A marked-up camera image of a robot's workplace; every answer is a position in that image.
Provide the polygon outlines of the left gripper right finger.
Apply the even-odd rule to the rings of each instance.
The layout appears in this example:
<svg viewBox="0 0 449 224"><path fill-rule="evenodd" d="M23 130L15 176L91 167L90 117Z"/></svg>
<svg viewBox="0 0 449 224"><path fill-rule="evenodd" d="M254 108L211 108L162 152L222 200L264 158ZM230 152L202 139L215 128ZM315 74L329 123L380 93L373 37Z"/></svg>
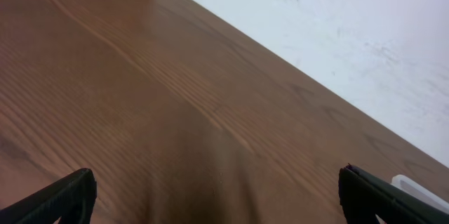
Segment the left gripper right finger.
<svg viewBox="0 0 449 224"><path fill-rule="evenodd" d="M357 166L340 169L338 195L347 224L448 224L448 213Z"/></svg>

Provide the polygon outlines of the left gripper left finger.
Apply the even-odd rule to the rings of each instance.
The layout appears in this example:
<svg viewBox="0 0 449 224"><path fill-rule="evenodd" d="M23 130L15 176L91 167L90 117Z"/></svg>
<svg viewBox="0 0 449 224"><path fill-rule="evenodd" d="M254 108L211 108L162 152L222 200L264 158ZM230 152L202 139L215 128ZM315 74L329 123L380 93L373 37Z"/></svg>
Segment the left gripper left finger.
<svg viewBox="0 0 449 224"><path fill-rule="evenodd" d="M79 169L1 210L7 224L89 224L97 198L91 169Z"/></svg>

